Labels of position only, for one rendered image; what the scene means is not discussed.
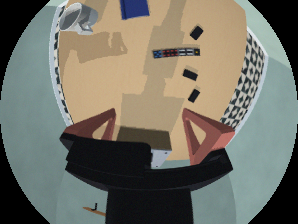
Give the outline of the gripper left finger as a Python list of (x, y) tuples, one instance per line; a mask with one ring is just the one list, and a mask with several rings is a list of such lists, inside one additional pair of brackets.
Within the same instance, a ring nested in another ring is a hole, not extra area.
[(76, 136), (80, 137), (93, 138), (93, 132), (107, 121), (108, 124), (101, 139), (112, 140), (116, 121), (115, 108), (109, 109), (101, 114), (70, 125), (66, 127), (64, 133), (75, 134)]

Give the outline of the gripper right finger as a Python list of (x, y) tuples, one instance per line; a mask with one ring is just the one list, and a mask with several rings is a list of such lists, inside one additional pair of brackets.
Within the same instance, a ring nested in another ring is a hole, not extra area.
[[(211, 151), (225, 148), (235, 135), (235, 131), (231, 126), (200, 115), (187, 108), (183, 109), (182, 120), (188, 145), (190, 165), (199, 164)], [(201, 145), (190, 121), (206, 133), (206, 137)]]

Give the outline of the dark blue flat rectangular pad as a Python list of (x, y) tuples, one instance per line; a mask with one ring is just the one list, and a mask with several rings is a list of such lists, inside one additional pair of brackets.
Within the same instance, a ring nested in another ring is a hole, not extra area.
[(122, 20), (149, 16), (147, 0), (120, 0)]

